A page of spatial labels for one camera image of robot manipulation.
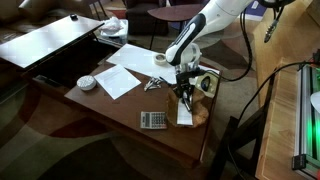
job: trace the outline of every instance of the small object on table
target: small object on table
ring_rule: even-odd
[[[70,18],[71,18],[72,21],[78,20],[78,17],[77,17],[76,14],[70,14]]]
[[[93,89],[96,86],[97,82],[93,76],[83,76],[78,79],[77,86],[84,91]]]
[[[141,112],[142,129],[167,129],[165,112]]]
[[[161,82],[162,80],[155,77],[151,77],[149,82],[144,86],[144,91],[147,91],[149,89],[161,88]]]
[[[172,86],[172,84],[165,80],[163,77],[160,76],[159,79],[161,79],[161,81],[163,81],[164,83],[168,84],[169,87]]]
[[[117,30],[110,30],[110,20],[104,21],[105,24],[95,32],[99,42],[118,48],[121,48],[128,42],[128,20],[119,19],[119,21],[120,28]]]
[[[153,62],[154,62],[156,65],[159,65],[159,66],[165,65],[165,64],[167,63],[166,55],[165,55],[165,54],[162,54],[162,53],[156,54],[156,55],[153,57]]]
[[[195,128],[202,124],[205,124],[209,117],[209,104],[211,102],[211,98],[205,96],[205,94],[198,90],[194,89],[192,94],[192,125],[181,125],[177,123],[178,119],[178,102],[179,98],[177,98],[176,94],[172,89],[169,89],[167,96],[167,107],[166,114],[168,121],[176,126],[176,127],[190,127]]]

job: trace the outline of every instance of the robotic arm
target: robotic arm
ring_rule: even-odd
[[[174,92],[182,98],[186,108],[191,111],[192,91],[189,78],[203,75],[205,71],[199,69],[201,56],[200,48],[194,40],[206,34],[220,31],[230,25],[253,0],[210,0],[209,3],[194,16],[177,39],[166,50],[166,60],[176,66],[177,86]],[[268,8],[283,7],[294,0],[259,0],[259,3]],[[195,62],[192,68],[188,63]]]
[[[199,59],[201,53],[194,40],[220,31],[231,24],[253,0],[211,0],[194,16],[177,39],[168,47],[166,59],[173,66]]]

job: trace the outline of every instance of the sheet of paper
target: sheet of paper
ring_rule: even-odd
[[[154,63],[157,52],[140,48],[131,44],[124,45],[114,53],[107,62],[121,64],[123,67],[139,72],[149,77],[163,77],[171,84],[176,84],[175,68],[170,64],[159,66]]]
[[[101,72],[94,78],[113,99],[117,99],[141,83],[121,65]]]
[[[179,101],[177,124],[193,125],[192,114],[187,110],[186,106]]]

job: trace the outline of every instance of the wire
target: wire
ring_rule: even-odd
[[[303,66],[306,65],[306,64],[319,64],[319,63],[313,62],[313,61],[310,62],[311,59],[312,59],[312,58],[310,58],[308,61],[303,61],[303,62],[290,63],[290,64],[281,66],[281,67],[279,67],[278,69],[274,70],[274,71],[266,78],[266,80],[264,80],[264,82],[263,82],[263,83],[260,85],[260,87],[258,88],[257,92],[256,92],[256,93],[253,95],[253,97],[249,100],[249,102],[247,103],[247,105],[245,106],[245,108],[243,109],[243,111],[241,112],[241,115],[240,115],[240,117],[239,117],[239,119],[238,119],[239,122],[241,121],[242,116],[243,116],[244,112],[246,111],[247,107],[251,104],[251,102],[255,99],[255,97],[259,94],[259,92],[261,91],[261,89],[262,89],[262,88],[264,87],[264,85],[271,79],[271,77],[272,77],[273,75],[276,75],[276,74],[277,74],[279,71],[281,71],[282,69],[285,69],[285,68],[287,68],[287,67],[294,66],[294,65],[300,65],[300,68],[301,68],[301,67],[303,67]],[[233,155],[232,155],[232,153],[231,153],[229,144],[228,144],[227,147],[228,147],[229,156],[230,156],[230,158],[231,158],[231,160],[232,160],[232,163],[233,163],[233,165],[234,165],[237,173],[239,174],[239,176],[240,176],[242,179],[245,179],[245,178],[243,177],[243,175],[241,174],[241,172],[239,171],[239,168],[238,168],[238,166],[237,166],[237,164],[236,164],[236,162],[235,162],[235,160],[234,160],[234,157],[233,157]]]
[[[248,54],[249,54],[248,66],[247,66],[246,71],[241,76],[239,76],[239,77],[237,77],[235,79],[229,79],[229,78],[221,76],[221,78],[223,80],[226,80],[226,81],[230,81],[230,82],[231,81],[238,81],[238,80],[242,79],[243,77],[245,77],[248,74],[248,72],[250,71],[250,69],[251,69],[251,65],[252,65],[252,50],[251,50],[249,38],[248,38],[248,35],[247,35],[247,32],[246,32],[246,24],[245,24],[246,10],[247,10],[247,8],[244,9],[240,14],[240,26],[241,26],[243,38],[244,38],[245,43],[246,43]]]
[[[273,8],[273,19],[275,20],[277,18],[277,9]]]
[[[236,169],[236,171],[237,171],[237,173],[239,174],[239,176],[240,176],[242,179],[245,180],[246,178],[244,178],[244,176],[241,174],[241,172],[240,172],[240,170],[239,170],[239,168],[238,168],[238,166],[237,166],[237,163],[236,163],[236,161],[234,160],[234,158],[233,158],[233,156],[232,156],[232,153],[231,153],[231,151],[230,151],[230,146],[229,146],[229,144],[228,144],[227,148],[228,148],[228,153],[229,153],[229,155],[230,155],[230,158],[231,158],[231,160],[232,160],[232,163],[233,163],[233,165],[234,165],[234,168]]]
[[[280,12],[279,12],[279,14],[278,14],[278,16],[277,16],[277,18],[276,18],[277,21],[279,21],[281,15],[282,15],[283,10],[284,10],[284,6],[282,6],[282,7],[280,8]]]
[[[256,96],[259,94],[259,92],[261,91],[261,89],[264,87],[264,85],[270,80],[270,78],[274,75],[277,74],[279,71],[281,71],[284,68],[290,67],[290,66],[294,66],[294,65],[306,65],[306,64],[317,64],[315,62],[308,62],[308,61],[303,61],[303,62],[295,62],[295,63],[290,63],[287,65],[284,65],[282,67],[279,67],[278,69],[274,70],[268,77],[267,79],[265,79],[263,81],[263,83],[260,85],[260,87],[258,88],[258,90],[256,91],[256,93],[252,96],[252,98],[249,100],[249,102],[246,104],[246,106],[244,107],[244,109],[242,110],[238,120],[240,121],[242,119],[243,114],[245,113],[246,109],[248,108],[248,106],[251,104],[251,102],[256,98]]]

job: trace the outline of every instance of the roll of tape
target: roll of tape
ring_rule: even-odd
[[[160,54],[156,54],[153,57],[153,61],[157,65],[160,65],[160,66],[165,65],[167,63],[166,55],[161,54],[161,53]]]
[[[93,76],[82,76],[77,81],[77,86],[84,91],[91,90],[96,84],[97,82]]]

